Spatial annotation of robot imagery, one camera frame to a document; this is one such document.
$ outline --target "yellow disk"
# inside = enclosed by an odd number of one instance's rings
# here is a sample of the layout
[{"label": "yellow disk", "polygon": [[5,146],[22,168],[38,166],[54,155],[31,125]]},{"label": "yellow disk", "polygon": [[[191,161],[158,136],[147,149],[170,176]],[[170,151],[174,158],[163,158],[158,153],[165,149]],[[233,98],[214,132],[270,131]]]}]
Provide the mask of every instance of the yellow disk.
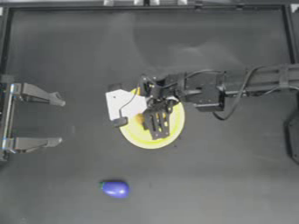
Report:
[{"label": "yellow disk", "polygon": [[173,113],[170,115],[170,136],[167,138],[154,140],[150,129],[145,129],[143,122],[143,114],[139,114],[129,119],[126,126],[121,127],[127,141],[135,146],[149,150],[163,148],[177,139],[183,131],[185,110],[182,103],[173,107]]}]

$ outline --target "black frame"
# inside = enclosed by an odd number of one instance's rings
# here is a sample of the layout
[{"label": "black frame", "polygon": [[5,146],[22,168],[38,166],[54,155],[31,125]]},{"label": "black frame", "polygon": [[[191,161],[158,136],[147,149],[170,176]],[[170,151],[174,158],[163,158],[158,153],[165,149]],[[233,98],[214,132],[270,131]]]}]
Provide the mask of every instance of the black frame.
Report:
[{"label": "black frame", "polygon": [[[286,3],[269,3],[269,4],[203,4],[191,3],[185,6],[178,6],[177,1],[166,0],[163,5],[150,6],[150,0],[145,0],[143,6],[134,6],[134,1],[131,2],[115,2],[115,6],[105,6],[105,2],[57,2],[57,3],[14,3],[5,6],[3,14],[3,26],[2,26],[2,36],[0,36],[0,74],[6,74],[7,60],[10,53],[10,36],[11,36],[11,26],[15,11],[47,11],[49,9],[57,11],[179,11],[179,10],[198,10],[198,11],[282,11],[282,19],[285,22],[285,36],[288,40],[289,56],[292,64],[299,63],[299,52],[298,52],[298,41],[296,38],[296,28],[294,28],[294,16],[292,11],[292,5]],[[6,127],[0,127],[0,133],[5,132]]]}]

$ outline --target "blue toy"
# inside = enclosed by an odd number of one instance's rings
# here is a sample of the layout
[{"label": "blue toy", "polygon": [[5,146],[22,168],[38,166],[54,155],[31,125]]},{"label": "blue toy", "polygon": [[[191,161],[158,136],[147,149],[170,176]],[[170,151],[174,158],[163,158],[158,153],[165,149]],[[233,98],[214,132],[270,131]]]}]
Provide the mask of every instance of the blue toy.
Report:
[{"label": "blue toy", "polygon": [[103,192],[113,198],[125,199],[130,193],[130,186],[125,181],[101,182]]}]

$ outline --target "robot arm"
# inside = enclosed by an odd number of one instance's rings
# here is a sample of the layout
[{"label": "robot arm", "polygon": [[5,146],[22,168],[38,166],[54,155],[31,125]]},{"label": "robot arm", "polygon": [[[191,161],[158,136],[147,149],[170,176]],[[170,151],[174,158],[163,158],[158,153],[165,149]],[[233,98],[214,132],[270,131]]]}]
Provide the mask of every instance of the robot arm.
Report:
[{"label": "robot arm", "polygon": [[[127,125],[130,117],[143,114],[145,128],[150,129],[157,140],[170,136],[170,114],[179,102],[190,102],[199,111],[213,112],[218,119],[227,120],[242,97],[269,95],[284,90],[298,91],[299,64],[261,66],[245,71],[207,69],[170,74],[161,80],[143,76],[137,89],[135,92],[126,91],[126,94],[119,92],[121,88],[107,92],[110,118],[121,127]],[[117,99],[113,97],[115,93],[119,93]],[[229,97],[235,100],[223,112],[226,115],[221,115]]]}]

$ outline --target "black table surface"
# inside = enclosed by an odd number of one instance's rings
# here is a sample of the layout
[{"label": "black table surface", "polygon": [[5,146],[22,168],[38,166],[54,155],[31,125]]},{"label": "black table surface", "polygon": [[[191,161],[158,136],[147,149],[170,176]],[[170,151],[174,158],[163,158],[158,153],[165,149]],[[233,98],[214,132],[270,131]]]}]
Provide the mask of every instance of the black table surface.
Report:
[{"label": "black table surface", "polygon": [[[0,223],[298,223],[299,167],[286,155],[293,94],[245,99],[227,122],[185,105],[179,139],[137,148],[109,120],[109,84],[142,73],[289,63],[280,11],[19,11],[7,72],[59,91],[65,108],[19,103],[15,134],[63,144],[0,171]],[[111,199],[103,179],[125,179]]]}]

